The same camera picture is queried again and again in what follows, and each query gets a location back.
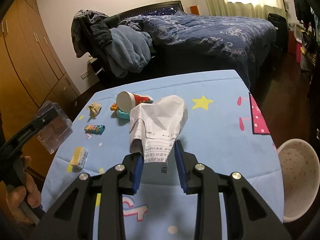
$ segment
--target white printed paper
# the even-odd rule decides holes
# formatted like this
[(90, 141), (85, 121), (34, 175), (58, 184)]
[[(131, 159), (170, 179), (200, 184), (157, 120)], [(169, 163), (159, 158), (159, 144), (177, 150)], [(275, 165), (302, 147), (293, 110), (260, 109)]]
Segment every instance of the white printed paper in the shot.
[(130, 111), (130, 152), (140, 152), (144, 162), (166, 162), (188, 119), (188, 109), (178, 96), (139, 104)]

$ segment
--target black bag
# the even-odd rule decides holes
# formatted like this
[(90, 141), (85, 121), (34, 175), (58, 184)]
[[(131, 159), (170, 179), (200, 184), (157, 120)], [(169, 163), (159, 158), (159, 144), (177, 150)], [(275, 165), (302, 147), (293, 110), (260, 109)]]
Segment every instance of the black bag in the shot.
[(308, 52), (316, 52), (317, 40), (313, 32), (310, 35), (308, 35), (306, 32), (302, 33), (302, 45), (307, 49)]
[(289, 38), (287, 20), (278, 14), (269, 13), (268, 21), (275, 26), (277, 31), (277, 40), (275, 45), (282, 49), (283, 52), (287, 52)]

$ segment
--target blue bedspread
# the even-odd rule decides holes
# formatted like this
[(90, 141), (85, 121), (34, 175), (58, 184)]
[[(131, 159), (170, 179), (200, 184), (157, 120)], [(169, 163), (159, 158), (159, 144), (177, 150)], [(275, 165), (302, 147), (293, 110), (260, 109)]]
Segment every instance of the blue bedspread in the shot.
[(140, 15), (131, 19), (142, 23), (143, 31), (151, 35), (155, 45), (169, 45), (217, 57), (217, 65), (223, 62), (226, 68), (215, 66), (213, 61), (212, 70), (233, 68), (247, 87), (255, 82), (260, 66), (276, 40), (272, 23), (259, 18), (177, 12), (175, 15)]

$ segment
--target table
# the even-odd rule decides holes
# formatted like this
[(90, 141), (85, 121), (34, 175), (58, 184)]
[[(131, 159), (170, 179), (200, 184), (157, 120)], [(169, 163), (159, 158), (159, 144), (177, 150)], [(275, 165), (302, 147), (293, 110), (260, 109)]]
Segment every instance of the table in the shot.
[[(54, 157), (42, 190), (45, 210), (80, 173), (97, 175), (121, 163), (129, 153), (130, 123), (110, 111), (116, 95), (123, 90), (149, 95), (154, 100), (172, 94), (183, 98), (189, 113), (178, 138), (185, 151), (194, 153), (199, 162), (215, 172), (240, 172), (282, 221), (284, 190), (276, 148), (270, 135), (253, 134), (252, 117), (258, 117), (252, 116), (249, 91), (234, 70), (169, 76), (97, 92), (88, 104), (101, 103), (100, 114), (90, 119), (85, 107), (73, 122), (73, 133)], [(84, 132), (87, 124), (103, 124), (106, 129), (102, 135), (88, 139)], [(78, 146), (85, 147), (89, 154), (84, 169), (76, 172), (68, 163)], [(146, 163), (137, 194), (123, 198), (127, 239), (193, 239), (197, 197), (183, 194), (173, 153), (169, 155), (167, 174), (161, 172), (162, 165)], [(223, 239), (227, 239), (223, 205), (221, 216)], [(95, 217), (94, 239), (97, 223)]]

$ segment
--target human hand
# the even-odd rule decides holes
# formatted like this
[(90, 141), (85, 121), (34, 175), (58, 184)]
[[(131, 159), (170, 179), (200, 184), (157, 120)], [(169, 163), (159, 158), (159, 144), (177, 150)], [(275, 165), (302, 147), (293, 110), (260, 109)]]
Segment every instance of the human hand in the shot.
[[(22, 159), (23, 168), (24, 169), (27, 168), (31, 163), (31, 157), (25, 156), (25, 157), (22, 157), (21, 159)], [(31, 224), (32, 223), (31, 219), (28, 218), (25, 215), (25, 213), (22, 211), (22, 209), (19, 207), (19, 205), (25, 199), (27, 192), (28, 192), (28, 197), (27, 197), (28, 204), (32, 208), (38, 207), (41, 204), (41, 193), (38, 190), (31, 175), (26, 172), (26, 188), (24, 186), (19, 186), (15, 188), (13, 191), (9, 193), (7, 192), (6, 200), (7, 200), (8, 208), (17, 222)]]

